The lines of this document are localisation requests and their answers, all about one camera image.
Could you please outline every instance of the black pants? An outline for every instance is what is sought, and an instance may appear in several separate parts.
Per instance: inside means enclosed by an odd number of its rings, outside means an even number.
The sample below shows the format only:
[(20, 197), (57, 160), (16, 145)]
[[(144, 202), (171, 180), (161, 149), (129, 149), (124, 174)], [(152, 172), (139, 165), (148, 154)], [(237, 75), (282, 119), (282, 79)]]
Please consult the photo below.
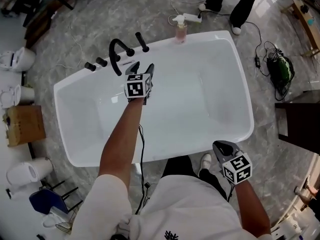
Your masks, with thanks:
[[(207, 8), (213, 11), (220, 11), (222, 7), (223, 0), (206, 0)], [(251, 12), (252, 6), (254, 5), (255, 0), (240, 0), (240, 2), (233, 9), (230, 21), (234, 27), (240, 28)]]
[(198, 177), (195, 174), (192, 168), (191, 160), (187, 155), (168, 159), (168, 162), (166, 163), (166, 166), (164, 168), (162, 178), (168, 175), (188, 175), (196, 177), (206, 183), (209, 183), (219, 191), (219, 193), (225, 200), (227, 200), (226, 192), (221, 187), (217, 177), (211, 174), (207, 169), (202, 169)]
[(315, 198), (310, 200), (309, 208), (314, 212), (314, 216), (320, 221), (320, 191), (316, 193)]

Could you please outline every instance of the marble floor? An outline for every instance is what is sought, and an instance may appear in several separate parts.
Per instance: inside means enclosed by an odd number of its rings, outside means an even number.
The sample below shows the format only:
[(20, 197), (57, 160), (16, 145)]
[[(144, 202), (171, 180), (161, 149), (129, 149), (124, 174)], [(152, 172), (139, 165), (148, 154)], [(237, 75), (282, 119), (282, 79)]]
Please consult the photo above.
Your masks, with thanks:
[[(33, 143), (36, 156), (48, 157), (54, 166), (50, 183), (67, 180), (59, 191), (74, 185), (79, 187), (77, 196), (84, 199), (98, 174), (96, 167), (73, 167), (66, 157), (62, 144), (53, 97), (54, 84), (81, 70), (86, 61), (106, 57), (109, 43), (114, 38), (123, 40), (128, 46), (138, 46), (135, 32), (140, 31), (147, 43), (171, 38), (175, 29), (168, 24), (168, 16), (175, 14), (171, 1), (181, 13), (196, 14), (196, 4), (203, 0), (77, 0), (74, 10), (62, 8), (52, 20), (50, 30), (33, 47), (37, 54), (35, 64), (27, 72), (27, 83), (35, 89), (35, 103), (42, 106), (47, 138)], [(230, 13), (239, 0), (223, 0), (221, 13)], [(292, 0), (256, 0), (248, 21), (258, 25), (262, 42), (277, 45), (290, 58), (295, 70), (290, 100), (303, 91), (320, 89), (320, 63), (317, 58), (301, 57), (310, 48), (301, 23), (290, 13), (281, 14), (280, 9)], [(228, 30), (227, 16), (203, 14), (202, 24), (190, 23), (188, 33)], [(278, 127), (274, 103), (274, 88), (269, 77), (263, 76), (254, 64), (255, 47), (259, 44), (257, 28), (245, 23), (239, 36), (232, 34), (248, 83), (254, 115), (253, 134), (239, 146), (246, 151), (254, 165), (250, 179), (262, 201), (270, 220), (276, 221), (291, 203), (295, 185), (304, 181), (313, 154), (305, 149), (278, 139)], [(257, 53), (262, 61), (265, 49), (261, 45)], [(262, 63), (262, 70), (267, 67)], [(199, 169), (202, 153), (191, 154), (194, 170)], [(219, 178), (229, 192), (229, 184), (218, 174), (219, 167), (214, 158), (211, 172)], [(143, 164), (145, 181), (151, 184), (150, 193), (159, 181), (166, 161)], [(136, 167), (131, 170), (129, 198), (135, 211), (141, 199), (141, 178)], [(230, 200), (237, 208), (237, 197)]]

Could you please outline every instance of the white sleeve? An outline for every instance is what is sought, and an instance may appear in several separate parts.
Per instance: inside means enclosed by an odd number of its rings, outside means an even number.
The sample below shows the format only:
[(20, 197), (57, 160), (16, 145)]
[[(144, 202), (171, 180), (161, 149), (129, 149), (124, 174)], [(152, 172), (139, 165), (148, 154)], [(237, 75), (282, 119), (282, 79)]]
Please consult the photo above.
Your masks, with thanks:
[(274, 240), (270, 234), (263, 234), (258, 237), (259, 240)]
[(119, 222), (129, 223), (132, 208), (124, 182), (99, 176), (77, 213), (69, 240), (109, 240)]

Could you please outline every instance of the power adapter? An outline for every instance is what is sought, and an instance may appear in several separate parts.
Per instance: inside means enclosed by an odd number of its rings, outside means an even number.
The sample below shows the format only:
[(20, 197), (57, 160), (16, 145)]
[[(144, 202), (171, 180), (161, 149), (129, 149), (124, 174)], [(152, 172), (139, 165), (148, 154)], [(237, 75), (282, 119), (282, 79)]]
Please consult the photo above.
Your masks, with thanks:
[(202, 18), (201, 16), (198, 17), (198, 15), (193, 15), (189, 13), (184, 13), (183, 14), (184, 20), (188, 22), (196, 22), (196, 23), (202, 23)]
[(150, 185), (149, 182), (147, 182), (147, 183), (144, 184), (144, 186), (148, 189), (148, 188), (150, 188), (151, 185)]
[(255, 62), (255, 66), (256, 66), (258, 69), (260, 69), (261, 64), (260, 64), (260, 59), (259, 59), (258, 56), (256, 56), (256, 57), (254, 58), (254, 62)]

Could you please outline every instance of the pump dispenser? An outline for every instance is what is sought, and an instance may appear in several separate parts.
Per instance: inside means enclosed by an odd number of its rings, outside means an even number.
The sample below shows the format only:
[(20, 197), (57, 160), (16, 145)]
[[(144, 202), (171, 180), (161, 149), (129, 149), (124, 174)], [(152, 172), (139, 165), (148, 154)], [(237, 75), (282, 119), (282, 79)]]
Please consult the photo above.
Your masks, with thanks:
[(185, 17), (183, 15), (178, 15), (172, 19), (177, 22), (175, 27), (175, 40), (178, 44), (182, 44), (186, 41), (187, 37), (187, 24), (185, 23)]

